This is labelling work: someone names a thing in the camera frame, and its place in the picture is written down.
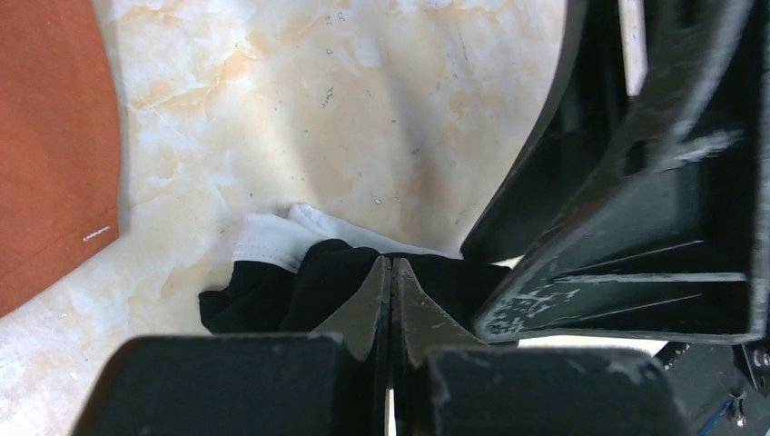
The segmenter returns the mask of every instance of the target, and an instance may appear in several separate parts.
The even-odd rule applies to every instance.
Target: orange cloth
[[[119,173],[91,3],[0,2],[0,316],[118,237]]]

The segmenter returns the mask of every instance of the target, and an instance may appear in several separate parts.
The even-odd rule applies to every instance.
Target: black cloth
[[[309,332],[358,291],[381,255],[409,260],[425,293],[467,329],[509,271],[433,254],[380,254],[330,239],[310,248],[296,274],[236,262],[226,288],[199,295],[201,322],[212,333]]]

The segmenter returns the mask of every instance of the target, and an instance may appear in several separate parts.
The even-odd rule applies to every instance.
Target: white cloth
[[[294,204],[288,219],[269,213],[246,216],[232,259],[272,263],[296,273],[305,253],[327,239],[342,239],[352,247],[370,247],[380,253],[437,254],[458,259],[458,256],[394,241],[309,204]]]

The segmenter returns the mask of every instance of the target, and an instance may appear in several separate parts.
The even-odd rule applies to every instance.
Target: marble floor
[[[246,213],[312,203],[456,252],[538,116],[564,18],[562,0],[93,3],[122,237],[0,319],[3,435],[67,433],[126,339],[205,334],[197,293],[227,283]]]

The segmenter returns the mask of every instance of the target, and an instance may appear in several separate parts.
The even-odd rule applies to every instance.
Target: metal bolt
[[[764,350],[754,351],[754,364],[756,366],[770,366],[770,352]]]

